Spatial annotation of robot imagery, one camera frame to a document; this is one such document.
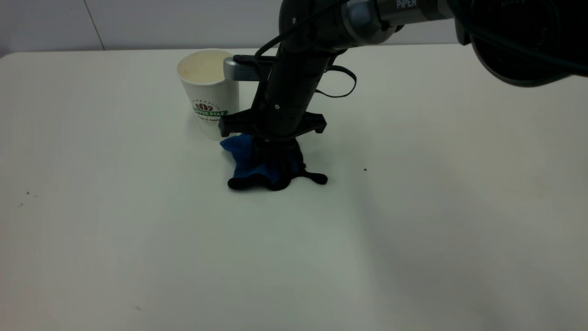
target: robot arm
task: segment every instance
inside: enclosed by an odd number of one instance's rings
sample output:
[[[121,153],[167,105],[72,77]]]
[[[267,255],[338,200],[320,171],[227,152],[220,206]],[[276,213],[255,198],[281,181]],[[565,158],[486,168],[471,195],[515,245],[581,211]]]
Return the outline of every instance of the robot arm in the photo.
[[[588,2],[578,0],[284,0],[280,36],[253,55],[225,61],[225,77],[259,81],[251,109],[224,116],[224,137],[252,137],[256,163],[286,168],[295,138],[326,121],[306,109],[322,75],[348,48],[380,44],[411,24],[455,16],[462,45],[471,43],[498,79],[534,87],[588,77]],[[280,43],[275,57],[262,56]]]
[[[237,56],[226,62],[229,79],[259,80],[260,86],[251,110],[223,118],[224,135],[243,132],[266,140],[290,140],[309,131],[322,132],[326,126],[322,116],[306,109],[322,75],[338,55],[348,48],[381,44],[403,24],[452,17],[445,0],[340,2],[345,3],[283,40],[276,57],[263,58],[258,52],[256,59]],[[329,3],[332,0],[284,0],[280,32],[292,29],[298,20]]]

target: cup rim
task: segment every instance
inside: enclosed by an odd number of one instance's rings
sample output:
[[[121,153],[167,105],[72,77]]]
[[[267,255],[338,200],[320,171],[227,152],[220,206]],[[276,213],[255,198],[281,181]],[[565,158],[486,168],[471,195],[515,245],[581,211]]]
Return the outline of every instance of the cup rim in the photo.
[[[200,49],[200,50],[198,50],[198,51],[196,51],[196,52],[192,52],[192,53],[190,53],[190,54],[186,55],[185,57],[183,57],[183,58],[182,58],[182,59],[181,59],[181,60],[178,62],[177,66],[176,66],[176,76],[178,76],[178,78],[179,78],[179,79],[180,79],[182,82],[184,82],[184,83],[186,83],[186,84],[188,84],[188,85],[194,85],[194,86],[214,86],[214,85],[218,85],[218,84],[221,84],[221,83],[223,83],[223,82],[226,82],[226,81],[228,81],[227,79],[224,79],[224,80],[221,80],[221,81],[210,82],[210,83],[195,83],[195,82],[190,82],[190,81],[188,81],[188,80],[184,79],[184,77],[180,76],[180,73],[178,72],[178,71],[179,71],[179,70],[178,70],[178,68],[179,68],[179,66],[180,66],[180,63],[182,63],[182,61],[183,61],[183,60],[185,60],[187,57],[189,57],[189,56],[191,56],[191,55],[193,55],[193,54],[197,54],[197,53],[200,53],[200,52],[205,52],[205,51],[223,51],[223,52],[225,52],[225,53],[229,54],[229,56],[232,56],[232,57],[234,57],[234,55],[233,55],[231,52],[227,51],[226,49],[222,49],[222,48],[203,48],[203,49]]]

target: paper cup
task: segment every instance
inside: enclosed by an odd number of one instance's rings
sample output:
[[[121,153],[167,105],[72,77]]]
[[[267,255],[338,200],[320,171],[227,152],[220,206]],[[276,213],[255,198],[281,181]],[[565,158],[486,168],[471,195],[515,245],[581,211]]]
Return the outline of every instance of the paper cup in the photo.
[[[178,77],[198,116],[204,134],[222,140],[221,116],[234,114],[239,106],[239,84],[225,80],[223,63],[233,54],[221,49],[204,49],[185,57],[178,64]]]

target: white table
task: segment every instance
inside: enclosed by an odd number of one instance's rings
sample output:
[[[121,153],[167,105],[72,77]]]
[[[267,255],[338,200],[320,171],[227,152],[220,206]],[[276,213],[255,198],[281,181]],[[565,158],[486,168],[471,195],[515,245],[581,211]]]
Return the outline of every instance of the white table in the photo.
[[[327,129],[299,139],[328,185],[236,193],[175,75],[190,52],[0,59],[2,331],[586,330],[587,79],[351,50],[357,90],[317,95]]]

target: blue cloth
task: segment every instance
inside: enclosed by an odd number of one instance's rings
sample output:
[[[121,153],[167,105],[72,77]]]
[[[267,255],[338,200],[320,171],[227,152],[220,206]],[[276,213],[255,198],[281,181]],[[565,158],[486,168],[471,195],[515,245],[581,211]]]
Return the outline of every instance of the blue cloth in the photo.
[[[237,135],[220,142],[222,148],[233,154],[233,158],[237,163],[235,167],[234,178],[250,178],[254,175],[264,176],[274,184],[280,179],[278,169],[273,165],[253,163],[252,141],[248,134]],[[298,166],[293,158],[290,158],[290,166],[292,172],[298,172]]]
[[[248,134],[241,134],[225,139],[220,145],[229,151],[235,159],[235,173],[229,180],[229,187],[234,190],[246,190],[251,187],[262,186],[273,191],[286,188],[296,177],[310,178],[314,182],[324,185],[327,177],[323,174],[308,173],[305,170],[302,153],[296,143],[296,148],[286,155],[286,166],[278,168],[276,162],[255,164],[253,159],[253,142]]]

